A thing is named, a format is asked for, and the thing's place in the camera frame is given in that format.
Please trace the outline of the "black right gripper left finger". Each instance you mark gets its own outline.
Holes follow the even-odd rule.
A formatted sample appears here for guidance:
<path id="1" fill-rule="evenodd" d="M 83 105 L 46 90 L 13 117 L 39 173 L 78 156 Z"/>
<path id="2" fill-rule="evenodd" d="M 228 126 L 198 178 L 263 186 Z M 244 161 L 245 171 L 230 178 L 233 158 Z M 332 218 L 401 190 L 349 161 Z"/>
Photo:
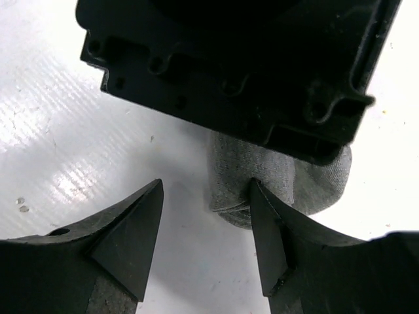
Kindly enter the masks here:
<path id="1" fill-rule="evenodd" d="M 164 200 L 153 180 L 47 235 L 1 242 L 2 313 L 135 313 L 144 300 Z"/>

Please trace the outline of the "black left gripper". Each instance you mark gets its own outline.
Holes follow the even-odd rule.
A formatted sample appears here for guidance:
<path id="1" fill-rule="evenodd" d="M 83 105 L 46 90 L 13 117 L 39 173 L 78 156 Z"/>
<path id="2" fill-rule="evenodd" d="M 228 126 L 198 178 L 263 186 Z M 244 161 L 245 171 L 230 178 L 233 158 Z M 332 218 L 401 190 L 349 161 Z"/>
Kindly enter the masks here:
<path id="1" fill-rule="evenodd" d="M 373 102 L 374 1 L 79 1 L 103 92 L 315 164 Z"/>

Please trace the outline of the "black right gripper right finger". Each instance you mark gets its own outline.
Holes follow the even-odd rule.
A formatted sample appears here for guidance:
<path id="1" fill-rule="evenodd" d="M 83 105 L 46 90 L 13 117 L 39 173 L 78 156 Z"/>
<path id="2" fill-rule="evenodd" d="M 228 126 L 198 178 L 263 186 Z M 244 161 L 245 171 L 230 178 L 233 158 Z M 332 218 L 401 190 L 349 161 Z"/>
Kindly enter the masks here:
<path id="1" fill-rule="evenodd" d="M 363 241 L 249 188 L 261 288 L 272 313 L 417 313 L 418 233 Z"/>

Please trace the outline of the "grey striped sock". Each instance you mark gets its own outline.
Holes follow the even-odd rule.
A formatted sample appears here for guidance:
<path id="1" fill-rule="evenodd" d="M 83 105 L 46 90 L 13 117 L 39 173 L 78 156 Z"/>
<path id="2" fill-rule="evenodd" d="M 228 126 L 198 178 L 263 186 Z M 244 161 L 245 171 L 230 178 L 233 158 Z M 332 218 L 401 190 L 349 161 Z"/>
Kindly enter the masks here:
<path id="1" fill-rule="evenodd" d="M 249 186 L 257 179 L 285 204 L 314 215 L 342 197 L 351 165 L 349 146 L 331 164 L 316 166 L 213 131 L 208 143 L 209 209 L 234 226 L 251 229 Z"/>

